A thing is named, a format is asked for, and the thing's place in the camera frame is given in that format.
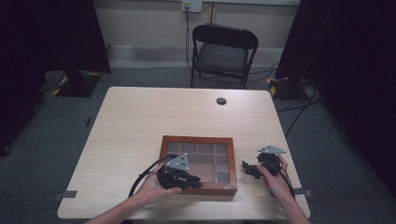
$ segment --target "small round object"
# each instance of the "small round object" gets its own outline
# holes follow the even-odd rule
[[[224,99],[224,98],[222,98],[222,97],[219,97],[219,98],[216,100],[216,103],[218,103],[218,105],[225,105],[225,104],[227,104],[227,100]]]

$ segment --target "wooden table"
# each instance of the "wooden table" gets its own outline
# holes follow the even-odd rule
[[[223,97],[226,105],[218,105]],[[92,218],[125,200],[138,175],[160,154],[163,135],[231,137],[238,191],[230,196],[175,195],[130,216],[155,220],[284,219],[262,180],[245,175],[241,162],[257,164],[257,149],[269,145],[288,151],[288,173],[300,188],[288,144],[267,91],[109,89],[63,198],[60,218]],[[307,216],[304,195],[296,200]]]

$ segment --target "baseboard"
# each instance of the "baseboard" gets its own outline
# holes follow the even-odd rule
[[[109,45],[106,51],[112,68],[187,66],[185,48]],[[270,67],[279,62],[282,52],[283,49],[257,49],[252,67]]]

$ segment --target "chair backrest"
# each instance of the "chair backrest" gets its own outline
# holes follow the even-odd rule
[[[210,44],[222,45],[239,49],[256,49],[259,39],[248,30],[236,27],[205,23],[196,26],[192,31],[192,39]]]

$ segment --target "black chair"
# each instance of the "black chair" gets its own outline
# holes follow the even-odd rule
[[[246,87],[250,66],[259,46],[257,36],[248,30],[205,23],[192,31],[193,53],[191,84],[195,71],[241,79]]]

